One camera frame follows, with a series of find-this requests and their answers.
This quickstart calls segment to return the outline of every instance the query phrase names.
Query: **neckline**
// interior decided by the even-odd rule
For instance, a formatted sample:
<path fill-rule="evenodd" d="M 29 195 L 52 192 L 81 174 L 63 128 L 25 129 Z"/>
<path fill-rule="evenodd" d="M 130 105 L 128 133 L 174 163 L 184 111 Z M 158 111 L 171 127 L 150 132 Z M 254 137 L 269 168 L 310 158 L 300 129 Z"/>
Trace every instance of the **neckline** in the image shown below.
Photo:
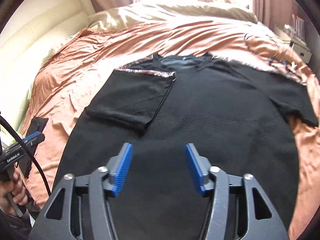
<path fill-rule="evenodd" d="M 185 72 L 185 73 L 187 73 L 187 72 L 196 72 L 196 71 L 200 71 L 200 70 L 204 69 L 205 67 L 207 67 L 207 65 L 212 61 L 212 55 L 209 54 L 208 52 L 206 52 L 202 56 L 205 56 L 205 58 L 200 64 L 195 65 L 194 67 L 191 67 L 190 69 L 181 70 L 179 72 Z M 156 65 L 156 68 L 158 68 L 158 69 L 160 69 L 162 71 L 168 71 L 168 66 L 166 66 L 166 65 L 161 63 L 161 59 L 163 59 L 163 58 L 164 57 L 162 57 L 158 53 L 153 54 L 153 62 Z"/>

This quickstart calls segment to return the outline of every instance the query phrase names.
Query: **metal bolt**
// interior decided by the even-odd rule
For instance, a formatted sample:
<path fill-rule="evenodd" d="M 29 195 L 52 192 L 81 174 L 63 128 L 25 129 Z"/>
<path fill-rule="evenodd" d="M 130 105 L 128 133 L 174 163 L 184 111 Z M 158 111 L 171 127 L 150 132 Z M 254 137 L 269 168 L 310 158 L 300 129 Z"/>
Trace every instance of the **metal bolt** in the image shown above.
<path fill-rule="evenodd" d="M 218 173 L 220 171 L 220 168 L 217 166 L 211 166 L 210 171 L 213 173 Z"/>
<path fill-rule="evenodd" d="M 253 175 L 250 174 L 250 173 L 244 174 L 243 177 L 244 177 L 245 179 L 247 179 L 247 180 L 252 180 L 252 179 L 253 179 Z"/>
<path fill-rule="evenodd" d="M 101 166 L 101 167 L 98 168 L 98 171 L 101 172 L 101 173 L 104 173 L 104 172 L 108 171 L 108 168 L 106 166 Z"/>
<path fill-rule="evenodd" d="M 70 179 L 73 179 L 73 174 L 71 174 L 71 173 L 67 173 L 66 175 L 64 175 L 63 176 L 63 178 L 65 179 L 65 180 L 70 180 Z"/>

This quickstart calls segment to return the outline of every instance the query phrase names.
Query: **folded sleeve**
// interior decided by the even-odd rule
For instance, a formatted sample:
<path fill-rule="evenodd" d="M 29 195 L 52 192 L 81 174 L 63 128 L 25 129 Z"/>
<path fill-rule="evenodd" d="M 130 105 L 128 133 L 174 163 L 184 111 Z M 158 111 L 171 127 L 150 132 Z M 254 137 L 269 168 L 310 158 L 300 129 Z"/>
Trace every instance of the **folded sleeve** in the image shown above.
<path fill-rule="evenodd" d="M 246 66 L 237 67 L 237 70 L 268 95 L 283 117 L 294 115 L 309 126 L 318 126 L 318 118 L 306 85 L 280 74 L 258 71 Z"/>
<path fill-rule="evenodd" d="M 145 133 L 170 92 L 175 75 L 152 70 L 114 70 L 85 111 L 92 118 Z"/>

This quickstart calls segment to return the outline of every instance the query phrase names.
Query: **person's hand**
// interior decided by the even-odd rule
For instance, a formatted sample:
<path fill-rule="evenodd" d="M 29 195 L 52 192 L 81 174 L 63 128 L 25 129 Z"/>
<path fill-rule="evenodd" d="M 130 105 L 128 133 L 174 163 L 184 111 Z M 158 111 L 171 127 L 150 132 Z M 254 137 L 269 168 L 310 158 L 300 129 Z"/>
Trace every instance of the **person's hand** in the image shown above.
<path fill-rule="evenodd" d="M 20 173 L 16 168 L 14 168 L 13 179 L 14 181 L 0 182 L 0 208 L 5 213 L 16 217 L 17 214 L 6 197 L 7 193 L 11 192 L 14 195 L 13 201 L 21 206 L 27 204 L 28 196 Z"/>

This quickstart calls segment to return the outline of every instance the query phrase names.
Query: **orange bedsheet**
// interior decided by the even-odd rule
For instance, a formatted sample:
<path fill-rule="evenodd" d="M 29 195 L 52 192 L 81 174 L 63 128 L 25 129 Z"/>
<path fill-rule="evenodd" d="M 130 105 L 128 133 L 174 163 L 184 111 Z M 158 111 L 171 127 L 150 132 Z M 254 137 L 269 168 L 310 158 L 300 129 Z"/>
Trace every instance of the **orange bedsheet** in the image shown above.
<path fill-rule="evenodd" d="M 244 42 L 246 34 L 250 36 L 247 45 L 251 51 Z M 24 134 L 33 116 L 49 118 L 44 130 L 46 140 L 39 145 L 35 155 L 49 185 L 52 187 L 63 149 L 78 117 L 112 70 L 156 52 L 162 56 L 200 56 L 209 52 L 263 70 L 275 70 L 263 56 L 277 54 L 278 60 L 295 62 L 296 72 L 307 83 L 314 111 L 319 117 L 320 86 L 317 78 L 289 46 L 271 36 L 273 34 L 263 26 L 216 17 L 177 18 L 120 31 L 82 30 L 40 69 L 22 127 Z M 300 120 L 292 118 L 290 124 L 300 160 L 297 203 L 289 228 L 290 239 L 295 240 L 320 203 L 320 134 L 319 128 L 308 127 Z M 26 186 L 42 207 L 48 196 L 33 165 Z"/>

